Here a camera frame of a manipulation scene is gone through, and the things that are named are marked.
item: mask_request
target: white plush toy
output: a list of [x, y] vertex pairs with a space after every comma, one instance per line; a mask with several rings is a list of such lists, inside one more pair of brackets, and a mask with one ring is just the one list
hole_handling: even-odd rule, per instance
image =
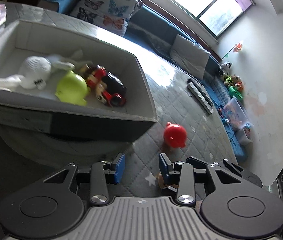
[[224, 62], [223, 64], [221, 64], [221, 69], [224, 71], [224, 73], [228, 73], [228, 70], [231, 68], [232, 65], [233, 63]]
[[20, 66], [18, 74], [7, 78], [0, 78], [0, 89], [9, 90], [18, 86], [24, 89], [38, 88], [42, 90], [46, 86], [50, 75], [57, 69], [73, 70], [74, 64], [82, 63], [76, 60], [83, 56], [82, 50], [76, 51], [70, 58], [64, 58], [57, 54], [45, 57], [28, 57]]

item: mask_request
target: blue gripper pad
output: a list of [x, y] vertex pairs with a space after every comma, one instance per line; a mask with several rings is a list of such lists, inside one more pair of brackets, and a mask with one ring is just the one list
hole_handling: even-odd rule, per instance
[[123, 171], [125, 170], [125, 154], [123, 154], [119, 161], [116, 163], [116, 170], [114, 174], [114, 184], [118, 184], [121, 181], [121, 177], [123, 176]]
[[166, 185], [170, 185], [170, 179], [169, 179], [169, 174], [168, 174], [168, 167], [166, 162], [164, 161], [163, 157], [160, 155], [159, 158], [159, 166], [160, 166], [160, 172], [163, 176], [163, 180]]

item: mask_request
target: remote control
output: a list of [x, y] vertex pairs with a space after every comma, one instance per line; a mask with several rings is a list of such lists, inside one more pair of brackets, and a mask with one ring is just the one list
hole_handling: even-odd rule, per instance
[[206, 93], [201, 89], [200, 85], [197, 84], [197, 82], [192, 79], [192, 78], [189, 78], [187, 80], [187, 83], [193, 83], [194, 86], [198, 89], [198, 91], [202, 94], [202, 96], [206, 99], [207, 103], [210, 105], [210, 106], [213, 106], [213, 103], [212, 101], [210, 100], [210, 98], [206, 95]]
[[208, 104], [206, 99], [202, 96], [202, 94], [199, 92], [199, 90], [194, 86], [193, 83], [188, 83], [187, 87], [190, 89], [192, 94], [196, 96], [196, 98], [201, 102], [205, 110], [209, 113], [212, 114], [214, 111], [212, 107]]

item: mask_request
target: clear plastic container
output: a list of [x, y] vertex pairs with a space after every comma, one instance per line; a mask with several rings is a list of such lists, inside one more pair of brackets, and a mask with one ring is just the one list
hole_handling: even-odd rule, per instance
[[240, 106], [240, 103], [235, 97], [224, 106], [224, 111], [234, 131], [242, 129], [247, 123], [253, 126], [248, 119], [245, 108]]
[[249, 139], [244, 131], [244, 129], [240, 129], [238, 130], [236, 133], [235, 133], [235, 136], [238, 140], [238, 142], [241, 144], [241, 145], [246, 145], [246, 144], [249, 144], [251, 142], [253, 142], [251, 139]]

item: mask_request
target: butterfly pillow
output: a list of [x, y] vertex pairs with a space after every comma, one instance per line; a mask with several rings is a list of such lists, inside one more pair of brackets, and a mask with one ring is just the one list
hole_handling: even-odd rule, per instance
[[124, 36], [138, 0], [80, 0], [71, 16]]

